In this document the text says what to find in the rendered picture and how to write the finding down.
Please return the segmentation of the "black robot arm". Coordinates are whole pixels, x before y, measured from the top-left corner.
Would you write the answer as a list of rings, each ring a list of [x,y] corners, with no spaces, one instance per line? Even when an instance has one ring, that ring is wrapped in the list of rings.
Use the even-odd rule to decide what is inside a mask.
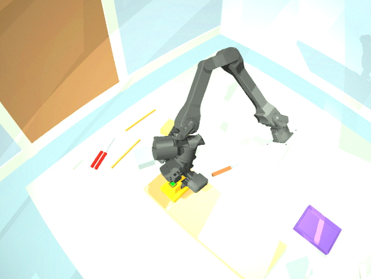
[[[191,135],[198,131],[201,119],[201,105],[211,78],[212,70],[221,67],[231,74],[255,106],[257,122],[271,127],[273,142],[285,144],[293,132],[290,132],[287,123],[289,117],[282,115],[279,110],[270,104],[259,90],[254,80],[244,67],[244,60],[236,47],[219,50],[215,56],[202,60],[188,93],[185,104],[179,110],[174,126],[167,136],[153,137],[152,153],[154,160],[171,159],[163,164],[159,170],[168,182],[177,183],[186,174],[184,165],[174,159],[178,156],[182,160],[192,160],[199,145],[205,145],[200,134]]]

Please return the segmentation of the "purple rectangular tray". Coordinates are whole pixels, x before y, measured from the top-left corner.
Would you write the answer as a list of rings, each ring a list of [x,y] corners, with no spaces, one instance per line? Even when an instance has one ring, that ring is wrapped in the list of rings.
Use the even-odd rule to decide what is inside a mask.
[[[293,230],[327,255],[342,229],[309,204]]]

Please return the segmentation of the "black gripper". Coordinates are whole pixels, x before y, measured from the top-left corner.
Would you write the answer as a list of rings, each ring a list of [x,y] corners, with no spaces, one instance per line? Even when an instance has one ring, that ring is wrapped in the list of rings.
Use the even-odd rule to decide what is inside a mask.
[[[185,174],[183,175],[185,179],[181,182],[181,189],[185,186],[188,187],[190,190],[194,191],[194,193],[198,193],[202,188],[204,188],[208,184],[208,179],[202,173],[196,173],[191,171],[194,167],[193,161],[196,159],[196,155],[192,160],[182,160],[178,156],[175,156],[175,160],[177,163],[182,163],[185,167]],[[157,160],[160,164],[164,164],[171,159],[165,160]]]

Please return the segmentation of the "brown wooden-handled awl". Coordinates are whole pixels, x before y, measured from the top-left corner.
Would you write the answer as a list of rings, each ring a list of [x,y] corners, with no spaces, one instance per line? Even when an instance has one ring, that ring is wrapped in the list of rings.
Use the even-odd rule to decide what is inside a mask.
[[[234,165],[236,166],[236,165]],[[218,171],[215,171],[215,172],[212,172],[211,175],[214,177],[216,175],[219,175],[219,174],[222,174],[226,171],[229,171],[230,169],[232,169],[234,167],[233,165],[230,165],[230,166],[227,166],[225,168],[222,168],[222,169],[219,169]]]

